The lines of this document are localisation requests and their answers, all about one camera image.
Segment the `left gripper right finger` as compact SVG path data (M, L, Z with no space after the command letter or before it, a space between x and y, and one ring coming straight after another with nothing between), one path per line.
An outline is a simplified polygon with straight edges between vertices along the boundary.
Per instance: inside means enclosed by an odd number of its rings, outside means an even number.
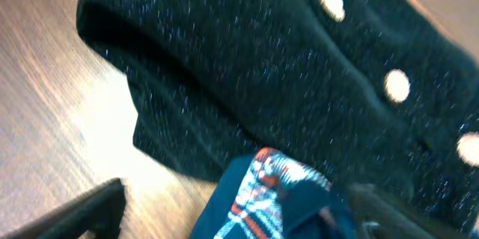
M450 226L424 217L373 184L351 184L349 203L360 239L468 239Z

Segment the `red blue plaid garment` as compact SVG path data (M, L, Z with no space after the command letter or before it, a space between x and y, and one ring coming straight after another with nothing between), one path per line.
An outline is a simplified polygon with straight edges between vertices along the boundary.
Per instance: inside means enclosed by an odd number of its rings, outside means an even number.
M194 239L355 238L347 203L315 169L273 149L236 158L196 221Z

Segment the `black knit garment with buttons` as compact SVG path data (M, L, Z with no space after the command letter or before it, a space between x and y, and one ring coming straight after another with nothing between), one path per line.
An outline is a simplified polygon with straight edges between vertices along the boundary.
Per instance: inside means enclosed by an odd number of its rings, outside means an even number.
M127 77L134 146L177 172L268 146L473 229L478 67L406 0L79 0L76 27Z

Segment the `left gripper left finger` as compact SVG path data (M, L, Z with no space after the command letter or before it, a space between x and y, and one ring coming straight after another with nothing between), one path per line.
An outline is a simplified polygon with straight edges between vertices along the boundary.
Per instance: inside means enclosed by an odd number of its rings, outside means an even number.
M3 237L117 239L125 207L125 187L114 178Z

